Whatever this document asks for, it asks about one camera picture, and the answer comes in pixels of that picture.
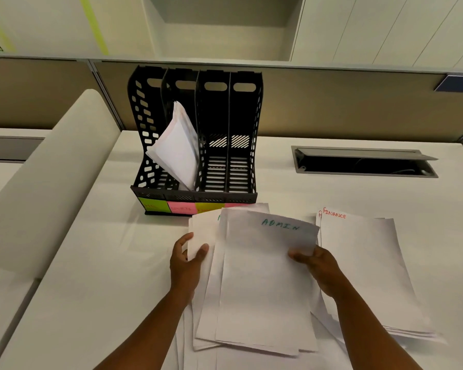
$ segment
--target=stack of paper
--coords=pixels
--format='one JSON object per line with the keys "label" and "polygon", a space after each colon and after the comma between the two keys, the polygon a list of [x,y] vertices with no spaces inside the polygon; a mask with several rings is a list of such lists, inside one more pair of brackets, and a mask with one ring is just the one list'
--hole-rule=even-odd
{"label": "stack of paper", "polygon": [[312,252],[317,226],[255,204],[197,214],[189,230],[188,258],[209,252],[177,330],[180,369],[332,368],[317,353],[308,271],[287,256]]}
{"label": "stack of paper", "polygon": [[174,102],[173,118],[166,130],[153,137],[157,140],[147,148],[148,157],[178,180],[180,189],[194,190],[199,160],[198,135],[178,101]]}
{"label": "stack of paper", "polygon": [[[395,222],[324,208],[318,243],[329,250],[384,328],[394,337],[444,341],[432,328],[413,291]],[[313,314],[343,343],[333,298],[314,290]]]}

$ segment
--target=overhead shelf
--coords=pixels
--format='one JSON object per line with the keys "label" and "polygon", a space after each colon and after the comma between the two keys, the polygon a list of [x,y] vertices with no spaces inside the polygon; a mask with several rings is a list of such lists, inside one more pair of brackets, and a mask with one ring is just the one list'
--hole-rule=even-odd
{"label": "overhead shelf", "polygon": [[290,61],[304,0],[143,0],[161,57]]}

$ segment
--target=green sticky note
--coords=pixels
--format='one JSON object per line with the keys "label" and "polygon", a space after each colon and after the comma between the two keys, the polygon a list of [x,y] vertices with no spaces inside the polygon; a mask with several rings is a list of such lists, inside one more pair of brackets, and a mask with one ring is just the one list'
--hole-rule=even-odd
{"label": "green sticky note", "polygon": [[219,202],[196,202],[195,207],[197,208],[198,213],[204,213],[205,211],[211,211],[211,210],[224,208],[225,203],[219,203]]}
{"label": "green sticky note", "polygon": [[144,199],[142,197],[138,197],[138,199],[147,211],[164,211],[166,213],[171,213],[168,203],[164,200]]}

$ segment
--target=hand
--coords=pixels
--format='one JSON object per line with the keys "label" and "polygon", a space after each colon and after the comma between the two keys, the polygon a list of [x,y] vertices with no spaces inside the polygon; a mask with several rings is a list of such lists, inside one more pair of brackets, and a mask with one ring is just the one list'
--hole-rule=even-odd
{"label": "hand", "polygon": [[192,301],[195,287],[198,286],[200,266],[207,255],[209,245],[203,244],[195,258],[187,261],[182,253],[182,246],[194,236],[193,232],[185,234],[177,240],[170,258],[171,288],[175,295],[185,299],[186,305]]}
{"label": "hand", "polygon": [[292,260],[307,265],[321,290],[335,300],[353,289],[328,250],[316,245],[312,255],[304,255],[300,250],[291,248],[288,255]]}

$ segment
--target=blue sign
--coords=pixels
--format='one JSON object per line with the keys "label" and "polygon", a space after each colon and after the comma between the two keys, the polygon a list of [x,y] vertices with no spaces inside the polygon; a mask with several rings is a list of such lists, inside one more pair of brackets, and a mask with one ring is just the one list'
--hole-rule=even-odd
{"label": "blue sign", "polygon": [[463,75],[447,75],[434,91],[463,92]]}

